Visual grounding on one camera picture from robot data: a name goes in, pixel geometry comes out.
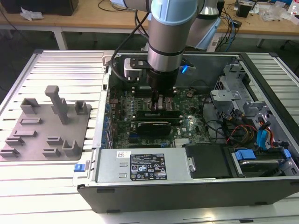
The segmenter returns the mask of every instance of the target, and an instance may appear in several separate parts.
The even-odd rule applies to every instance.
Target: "gray peg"
[[[59,87],[56,85],[48,85],[45,91],[46,96],[50,97],[53,106],[55,108],[55,111],[57,115],[59,116],[59,119],[63,125],[67,125],[68,123],[68,117],[67,117],[67,110],[62,105],[61,99],[58,95]]]

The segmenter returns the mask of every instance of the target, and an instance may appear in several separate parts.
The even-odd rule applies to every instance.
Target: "motherboard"
[[[112,89],[113,148],[182,147],[188,143],[210,142],[199,113],[200,96],[190,95],[188,88],[175,92],[175,97],[165,98],[164,112],[153,114],[151,98],[136,97],[134,91]]]

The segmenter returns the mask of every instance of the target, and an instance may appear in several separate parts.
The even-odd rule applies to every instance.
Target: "power supply label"
[[[167,180],[164,154],[130,155],[132,181]]]

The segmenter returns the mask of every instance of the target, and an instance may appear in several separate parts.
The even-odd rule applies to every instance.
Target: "metal slotted platform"
[[[1,144],[19,118],[22,99],[35,97],[41,104],[49,103],[50,99],[43,96],[44,89],[49,84],[58,85],[66,101],[84,99],[92,105],[81,158],[89,159],[104,76],[102,53],[44,51],[33,55],[0,106]],[[0,222],[233,224],[253,219],[254,223],[299,223],[299,194],[265,206],[96,214],[72,185],[74,164],[76,161],[0,163]]]
[[[279,57],[269,53],[247,53],[264,79],[275,92],[290,115],[299,124],[299,79]],[[251,83],[253,92],[259,100],[263,97]]]

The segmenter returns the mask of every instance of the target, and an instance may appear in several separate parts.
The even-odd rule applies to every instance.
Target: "black floor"
[[[31,57],[34,49],[58,49],[56,40],[51,32],[23,31],[22,35],[30,41],[28,43],[16,31],[12,31],[13,39],[0,39],[0,102],[11,88],[18,75]],[[113,50],[118,47],[128,34],[97,34],[95,44],[91,33],[66,33],[69,49]],[[294,71],[299,66],[299,42],[287,44],[284,50],[280,47],[285,40],[265,40],[261,48],[256,47],[257,39],[236,38],[230,52],[275,52]],[[145,45],[145,39],[134,35],[123,50],[140,50]]]

